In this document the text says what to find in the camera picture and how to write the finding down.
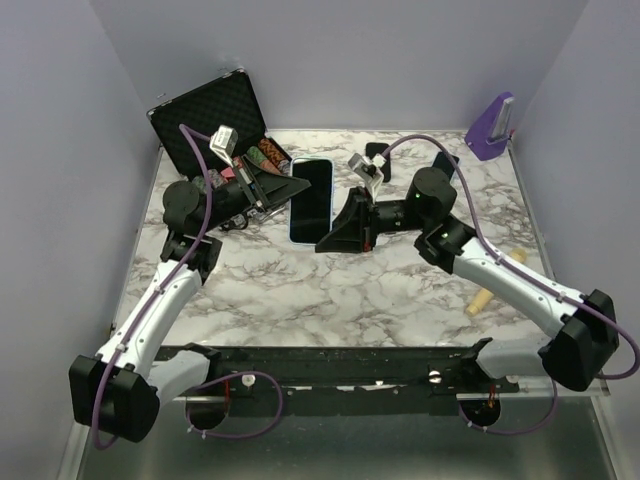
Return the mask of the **black cased phone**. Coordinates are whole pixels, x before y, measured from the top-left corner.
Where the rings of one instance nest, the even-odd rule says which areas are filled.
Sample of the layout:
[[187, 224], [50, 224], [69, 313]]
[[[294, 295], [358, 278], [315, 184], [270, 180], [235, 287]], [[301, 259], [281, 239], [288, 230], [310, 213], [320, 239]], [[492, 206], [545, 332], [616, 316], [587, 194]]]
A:
[[380, 155], [384, 161], [379, 164], [379, 168], [383, 174], [383, 182], [389, 183], [392, 178], [391, 172], [391, 156], [389, 154], [384, 154], [384, 152], [389, 148], [387, 143], [381, 142], [369, 142], [365, 146], [365, 155], [370, 159], [374, 160], [376, 156]]

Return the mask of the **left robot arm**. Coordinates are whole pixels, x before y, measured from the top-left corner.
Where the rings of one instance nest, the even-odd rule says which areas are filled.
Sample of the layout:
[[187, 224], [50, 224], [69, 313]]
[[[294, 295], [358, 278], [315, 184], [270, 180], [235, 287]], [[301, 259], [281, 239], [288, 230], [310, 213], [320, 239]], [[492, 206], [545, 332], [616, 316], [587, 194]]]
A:
[[90, 427], [94, 444], [102, 433], [143, 440], [160, 409], [195, 390], [214, 393], [231, 380], [221, 352], [188, 344], [168, 361], [154, 363], [175, 320], [213, 272], [222, 249], [208, 231], [252, 205], [280, 206], [307, 190], [309, 181], [273, 174], [252, 164], [232, 165], [235, 178], [215, 189], [180, 180], [164, 192], [168, 235], [152, 281], [121, 328], [93, 356], [78, 356], [69, 369], [76, 422]]

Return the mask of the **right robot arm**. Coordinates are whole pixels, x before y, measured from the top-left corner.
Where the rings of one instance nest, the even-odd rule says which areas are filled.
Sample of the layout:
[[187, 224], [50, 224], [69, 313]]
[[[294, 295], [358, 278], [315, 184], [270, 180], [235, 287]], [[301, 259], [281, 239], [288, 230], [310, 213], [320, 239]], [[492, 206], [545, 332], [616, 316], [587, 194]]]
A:
[[480, 392], [507, 376], [547, 376], [584, 392], [619, 346], [611, 298], [562, 286], [480, 239], [451, 213], [457, 192], [440, 169], [419, 169], [402, 200], [377, 202], [354, 187], [318, 253], [365, 253], [378, 235], [418, 231], [414, 246], [428, 264], [469, 280], [533, 321], [541, 335], [512, 341], [484, 339], [460, 367], [460, 379]]

